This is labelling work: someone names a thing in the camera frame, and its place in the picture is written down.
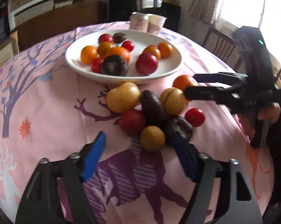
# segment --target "curtain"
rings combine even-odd
[[[200,20],[213,24],[219,0],[193,0],[189,13]]]

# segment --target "plate rim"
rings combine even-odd
[[[71,46],[79,41],[80,39],[82,39],[83,37],[85,36],[88,36],[88,35],[91,35],[91,34],[94,34],[94,33],[107,33],[108,31],[119,31],[119,32],[123,32],[123,31],[132,31],[132,32],[135,32],[135,33],[140,33],[140,34],[146,34],[146,35],[149,35],[149,36],[154,36],[154,37],[158,37],[159,39],[162,39],[164,42],[167,42],[169,43],[171,46],[174,47],[175,50],[177,50],[178,52],[178,56],[180,57],[180,63],[179,65],[174,68],[173,70],[171,71],[168,71],[168,72],[165,72],[165,73],[162,73],[162,74],[158,74],[158,75],[148,75],[148,76],[137,76],[137,77],[126,77],[126,76],[112,76],[112,75],[105,75],[105,74],[100,74],[100,73],[95,73],[95,72],[92,72],[92,71],[87,71],[83,68],[81,68],[80,66],[78,65],[75,65],[74,62],[72,62],[70,59],[69,59],[69,49],[71,48]],[[121,81],[125,81],[125,80],[133,80],[133,81],[142,81],[142,80],[155,80],[155,79],[160,79],[160,78],[164,78],[164,77],[167,77],[167,76],[170,76],[171,74],[175,73],[176,71],[178,71],[180,69],[180,67],[183,65],[183,61],[182,61],[182,55],[180,53],[180,51],[176,48],[176,46],[174,46],[172,43],[170,43],[169,41],[165,40],[164,38],[161,38],[157,35],[153,35],[153,34],[150,34],[150,33],[147,33],[147,32],[141,32],[141,31],[137,31],[137,30],[133,30],[133,29],[109,29],[109,30],[102,30],[102,31],[96,31],[96,32],[93,32],[93,33],[90,33],[90,34],[87,34],[87,35],[84,35],[82,36],[81,38],[79,38],[78,40],[74,41],[66,50],[66,53],[65,53],[65,59],[67,61],[67,64],[76,72],[78,73],[83,73],[83,74],[86,74],[86,75],[92,75],[92,76],[95,76],[97,78],[100,78],[100,79],[109,79],[109,80],[121,80]]]

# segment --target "table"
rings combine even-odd
[[[79,27],[21,52],[0,69],[0,207],[13,222],[38,161],[66,158],[93,142],[100,130],[107,134],[107,146],[94,176],[84,186],[99,222],[179,222],[195,184],[184,175],[174,150],[164,147],[150,154],[143,150],[137,138],[119,129],[119,114],[105,104],[104,97],[114,86],[84,78],[65,62],[67,48],[78,38],[128,27],[128,22]],[[159,36],[180,50],[183,67],[167,78],[141,85],[140,90],[149,89],[159,96],[182,74],[233,72],[182,35],[163,28]],[[250,147],[237,117],[225,106],[192,101],[185,111],[194,107],[203,110],[206,122],[195,129],[190,142],[216,160],[238,159],[264,213],[274,183],[269,151]],[[219,181],[215,181],[206,221],[213,218],[218,189]]]

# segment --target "white deer print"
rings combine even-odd
[[[15,223],[18,204],[14,196],[21,196],[17,189],[13,178],[10,176],[10,171],[15,170],[17,163],[13,164],[13,154],[8,153],[8,146],[5,152],[0,143],[0,180],[3,183],[5,199],[0,198],[0,208],[7,215],[7,217]]]

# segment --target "window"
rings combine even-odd
[[[259,27],[268,51],[281,65],[281,0],[219,0],[217,13],[218,22],[233,31]]]

